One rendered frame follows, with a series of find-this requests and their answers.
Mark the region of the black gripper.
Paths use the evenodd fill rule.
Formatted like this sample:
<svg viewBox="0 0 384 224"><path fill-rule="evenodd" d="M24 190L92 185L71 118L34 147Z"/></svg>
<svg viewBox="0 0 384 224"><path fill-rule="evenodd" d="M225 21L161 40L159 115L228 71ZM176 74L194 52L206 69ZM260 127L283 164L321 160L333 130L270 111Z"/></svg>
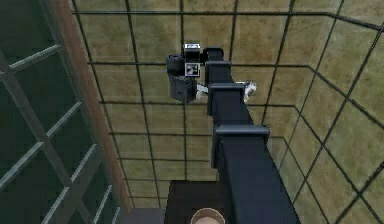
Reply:
<svg viewBox="0 0 384 224"><path fill-rule="evenodd" d="M185 75L185 61L182 54L170 54L166 57L166 72L169 80L169 94L173 99L189 104L195 99L202 98L203 95L208 96L206 85L197 84L193 77ZM244 102L247 103L257 86L251 81L240 81L240 84L244 86Z"/></svg>

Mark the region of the dark brown stand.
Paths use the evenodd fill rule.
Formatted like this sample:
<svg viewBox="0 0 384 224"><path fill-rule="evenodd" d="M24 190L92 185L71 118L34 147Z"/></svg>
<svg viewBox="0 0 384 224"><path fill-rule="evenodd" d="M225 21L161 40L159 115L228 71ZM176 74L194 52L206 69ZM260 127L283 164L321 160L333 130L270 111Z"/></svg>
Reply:
<svg viewBox="0 0 384 224"><path fill-rule="evenodd" d="M225 216L221 185L216 181L172 180L169 186L164 224L191 224L202 208Z"/></svg>

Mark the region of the tan round cup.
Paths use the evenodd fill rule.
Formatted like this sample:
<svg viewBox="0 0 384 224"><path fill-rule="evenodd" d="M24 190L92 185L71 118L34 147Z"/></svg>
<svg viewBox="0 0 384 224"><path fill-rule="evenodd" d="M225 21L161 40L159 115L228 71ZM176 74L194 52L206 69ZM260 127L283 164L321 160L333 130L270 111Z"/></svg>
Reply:
<svg viewBox="0 0 384 224"><path fill-rule="evenodd" d="M193 214L190 224L226 224L226 221L218 210L201 208Z"/></svg>

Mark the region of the dark window with grey bars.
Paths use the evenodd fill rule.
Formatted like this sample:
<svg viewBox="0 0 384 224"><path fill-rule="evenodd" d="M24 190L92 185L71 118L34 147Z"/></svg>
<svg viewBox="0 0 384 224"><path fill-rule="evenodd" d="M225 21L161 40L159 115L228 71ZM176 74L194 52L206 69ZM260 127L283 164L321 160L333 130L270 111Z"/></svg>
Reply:
<svg viewBox="0 0 384 224"><path fill-rule="evenodd" d="M0 224L125 224L69 0L0 0Z"/></svg>

